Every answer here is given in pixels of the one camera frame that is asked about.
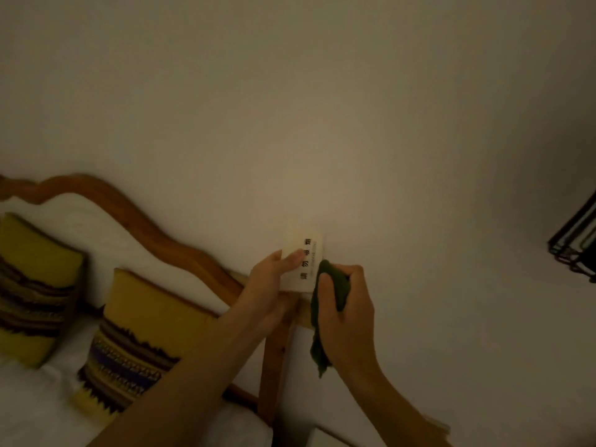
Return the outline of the person's right hand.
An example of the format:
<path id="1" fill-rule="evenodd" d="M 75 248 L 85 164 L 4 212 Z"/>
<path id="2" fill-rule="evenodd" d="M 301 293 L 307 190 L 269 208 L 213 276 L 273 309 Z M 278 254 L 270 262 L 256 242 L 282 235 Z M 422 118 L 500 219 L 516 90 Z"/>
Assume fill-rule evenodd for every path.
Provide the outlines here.
<path id="1" fill-rule="evenodd" d="M 336 365 L 377 362 L 374 345 L 375 309 L 363 267 L 333 263 L 349 277 L 351 291 L 337 321 L 319 321 L 325 352 Z"/>

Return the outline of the person's left hand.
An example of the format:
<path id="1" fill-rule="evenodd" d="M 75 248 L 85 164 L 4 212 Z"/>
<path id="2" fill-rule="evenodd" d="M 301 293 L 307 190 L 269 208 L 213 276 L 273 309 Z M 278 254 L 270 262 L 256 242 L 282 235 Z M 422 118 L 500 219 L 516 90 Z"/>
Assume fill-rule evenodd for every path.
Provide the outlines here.
<path id="1" fill-rule="evenodd" d="M 233 307 L 260 338 L 268 337 L 285 319 L 293 319 L 301 298 L 299 293 L 280 290 L 282 275 L 273 271 L 273 254 L 254 265 Z"/>

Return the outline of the dark green cleaning cloth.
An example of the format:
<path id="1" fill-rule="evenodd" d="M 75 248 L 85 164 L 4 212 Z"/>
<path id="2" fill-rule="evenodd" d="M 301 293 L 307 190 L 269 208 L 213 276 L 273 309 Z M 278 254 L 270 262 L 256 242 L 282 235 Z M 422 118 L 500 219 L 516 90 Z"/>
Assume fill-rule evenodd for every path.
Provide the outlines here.
<path id="1" fill-rule="evenodd" d="M 323 343 L 321 341 L 319 330 L 319 284 L 318 280 L 321 274 L 328 274 L 333 283 L 334 301 L 337 312 L 341 313 L 346 306 L 347 297 L 351 291 L 349 277 L 341 270 L 333 266 L 328 260 L 323 260 L 317 271 L 317 278 L 315 282 L 314 292 L 310 300 L 310 322 L 314 329 L 312 344 L 310 347 L 310 356 L 317 366 L 318 377 L 322 378 L 328 368 L 332 367 Z"/>

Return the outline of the white printed sign card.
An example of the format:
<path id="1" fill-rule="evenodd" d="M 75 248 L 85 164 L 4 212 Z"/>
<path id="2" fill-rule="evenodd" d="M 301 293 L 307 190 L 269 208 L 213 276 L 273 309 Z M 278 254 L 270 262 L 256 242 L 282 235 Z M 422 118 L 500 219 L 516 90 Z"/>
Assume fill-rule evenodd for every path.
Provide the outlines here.
<path id="1" fill-rule="evenodd" d="M 298 268 L 281 277 L 280 290 L 311 294 L 316 285 L 319 265 L 324 258 L 324 234 L 314 229 L 291 227 L 282 244 L 282 256 L 302 249 L 304 258 Z"/>

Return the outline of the person's right forearm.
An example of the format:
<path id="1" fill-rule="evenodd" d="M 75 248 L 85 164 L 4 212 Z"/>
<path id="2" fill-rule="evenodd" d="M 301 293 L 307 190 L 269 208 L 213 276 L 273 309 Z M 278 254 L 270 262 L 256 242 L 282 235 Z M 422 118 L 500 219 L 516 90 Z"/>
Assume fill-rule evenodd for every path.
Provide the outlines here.
<path id="1" fill-rule="evenodd" d="M 452 447 L 383 374 L 377 362 L 336 365 L 387 447 Z"/>

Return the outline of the person's left forearm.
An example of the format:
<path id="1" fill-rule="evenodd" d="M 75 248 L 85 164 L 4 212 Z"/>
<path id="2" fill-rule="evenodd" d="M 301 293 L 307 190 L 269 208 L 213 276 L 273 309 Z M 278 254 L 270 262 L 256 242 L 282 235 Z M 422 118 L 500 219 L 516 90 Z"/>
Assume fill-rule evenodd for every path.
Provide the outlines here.
<path id="1" fill-rule="evenodd" d="M 202 336 L 191 353 L 143 394 L 87 447 L 190 447 L 210 412 L 282 316 L 234 307 Z"/>

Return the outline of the yellow striped pillow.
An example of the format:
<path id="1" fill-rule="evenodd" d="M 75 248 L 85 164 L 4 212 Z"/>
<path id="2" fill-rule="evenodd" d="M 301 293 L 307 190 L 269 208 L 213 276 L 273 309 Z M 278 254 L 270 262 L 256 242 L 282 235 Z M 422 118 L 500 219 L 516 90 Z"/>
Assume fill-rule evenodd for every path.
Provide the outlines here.
<path id="1" fill-rule="evenodd" d="M 218 315 L 146 279 L 115 269 L 84 365 L 75 408 L 106 425 L 156 384 Z"/>
<path id="2" fill-rule="evenodd" d="M 0 353 L 40 368 L 84 293 L 87 255 L 14 213 L 0 220 Z"/>

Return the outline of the white padded headboard panel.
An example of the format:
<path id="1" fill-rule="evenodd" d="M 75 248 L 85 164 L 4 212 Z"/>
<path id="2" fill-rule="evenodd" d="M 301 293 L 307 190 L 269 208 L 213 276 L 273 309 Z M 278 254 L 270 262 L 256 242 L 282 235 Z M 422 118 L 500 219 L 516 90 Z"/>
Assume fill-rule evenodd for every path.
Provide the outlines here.
<path id="1" fill-rule="evenodd" d="M 218 315 L 228 309 L 228 305 L 200 279 L 155 258 L 104 210 L 82 196 L 60 195 L 42 205 L 13 197 L 0 202 L 0 215 L 8 212 L 53 239 L 87 254 L 86 300 L 94 307 L 106 303 L 114 270 L 119 268 Z"/>

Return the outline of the white bed sheet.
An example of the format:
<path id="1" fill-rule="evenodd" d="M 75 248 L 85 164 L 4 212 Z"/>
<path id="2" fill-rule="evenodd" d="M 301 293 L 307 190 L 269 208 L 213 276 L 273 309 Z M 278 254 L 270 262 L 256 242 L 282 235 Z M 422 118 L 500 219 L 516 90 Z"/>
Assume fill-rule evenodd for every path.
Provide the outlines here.
<path id="1" fill-rule="evenodd" d="M 74 405 L 76 373 L 99 320 L 81 316 L 39 369 L 0 355 L 0 447 L 86 447 L 105 428 Z M 195 447 L 272 447 L 273 429 L 242 406 L 222 402 Z"/>

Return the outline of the carved wooden headboard frame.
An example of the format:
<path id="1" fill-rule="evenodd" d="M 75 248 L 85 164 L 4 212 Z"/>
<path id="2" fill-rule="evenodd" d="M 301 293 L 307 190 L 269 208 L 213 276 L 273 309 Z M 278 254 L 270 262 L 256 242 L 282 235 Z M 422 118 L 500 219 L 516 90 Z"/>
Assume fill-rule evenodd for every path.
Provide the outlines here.
<path id="1" fill-rule="evenodd" d="M 229 273 L 204 251 L 170 238 L 117 188 L 99 178 L 69 174 L 36 183 L 0 174 L 0 201 L 16 197 L 29 204 L 41 205 L 63 194 L 77 194 L 93 202 L 127 230 L 149 254 L 193 274 L 228 306 L 233 305 L 242 293 L 247 276 Z M 284 388 L 286 353 L 296 325 L 312 329 L 309 300 L 300 298 L 291 317 L 266 338 L 258 396 L 234 384 L 225 392 L 227 398 L 249 404 L 270 427 L 277 417 Z"/>

